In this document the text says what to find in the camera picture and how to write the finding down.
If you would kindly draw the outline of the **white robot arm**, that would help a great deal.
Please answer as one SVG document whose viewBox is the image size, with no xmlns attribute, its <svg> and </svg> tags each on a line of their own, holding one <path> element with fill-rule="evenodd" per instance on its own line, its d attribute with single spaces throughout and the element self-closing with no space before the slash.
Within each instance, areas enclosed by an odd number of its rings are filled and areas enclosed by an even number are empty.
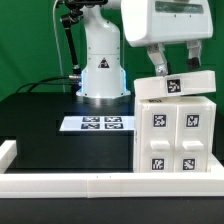
<svg viewBox="0 0 224 224">
<path fill-rule="evenodd" d="M 187 66 L 201 65 L 201 41 L 213 35 L 208 0 L 97 0 L 81 9 L 87 64 L 78 95 L 88 100 L 117 100 L 130 95 L 120 64 L 120 35 L 145 47 L 158 76 L 169 73 L 166 44 L 185 43 Z"/>
</svg>

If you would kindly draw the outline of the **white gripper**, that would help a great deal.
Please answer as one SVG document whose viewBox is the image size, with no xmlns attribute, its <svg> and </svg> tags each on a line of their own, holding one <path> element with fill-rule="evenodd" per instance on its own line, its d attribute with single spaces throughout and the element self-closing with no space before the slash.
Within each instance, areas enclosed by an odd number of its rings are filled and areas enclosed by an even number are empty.
<svg viewBox="0 0 224 224">
<path fill-rule="evenodd" d="M 165 47 L 161 43 L 189 41 L 187 67 L 196 70 L 201 66 L 200 40 L 213 35 L 208 0 L 122 0 L 121 14 L 129 44 L 149 45 L 147 54 L 157 76 L 168 74 Z"/>
</svg>

